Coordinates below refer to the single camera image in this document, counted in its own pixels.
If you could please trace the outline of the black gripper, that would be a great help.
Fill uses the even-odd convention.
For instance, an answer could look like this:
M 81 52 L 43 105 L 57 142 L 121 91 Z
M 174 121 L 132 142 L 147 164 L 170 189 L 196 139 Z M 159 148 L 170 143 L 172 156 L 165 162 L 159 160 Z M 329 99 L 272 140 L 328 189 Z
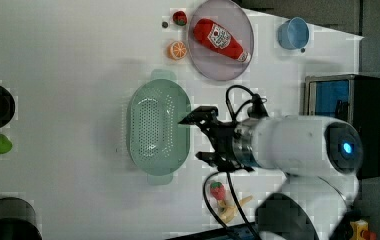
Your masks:
M 252 172 L 253 168 L 237 160 L 234 154 L 234 127 L 232 123 L 218 123 L 218 108 L 215 106 L 199 106 L 186 115 L 179 124 L 197 125 L 213 147 L 213 152 L 197 152 L 196 157 L 216 168 L 219 172 L 235 172 L 245 170 Z

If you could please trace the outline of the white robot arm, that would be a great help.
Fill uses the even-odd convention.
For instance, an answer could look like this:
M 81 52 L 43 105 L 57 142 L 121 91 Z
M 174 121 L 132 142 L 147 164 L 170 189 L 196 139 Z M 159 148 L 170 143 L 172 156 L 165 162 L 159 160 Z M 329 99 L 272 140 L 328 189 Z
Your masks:
M 217 169 L 279 170 L 285 181 L 256 208 L 249 227 L 258 240 L 334 240 L 358 194 L 363 145 L 349 123 L 325 116 L 251 115 L 217 119 L 214 106 L 184 117 L 208 137 L 213 150 L 196 157 Z

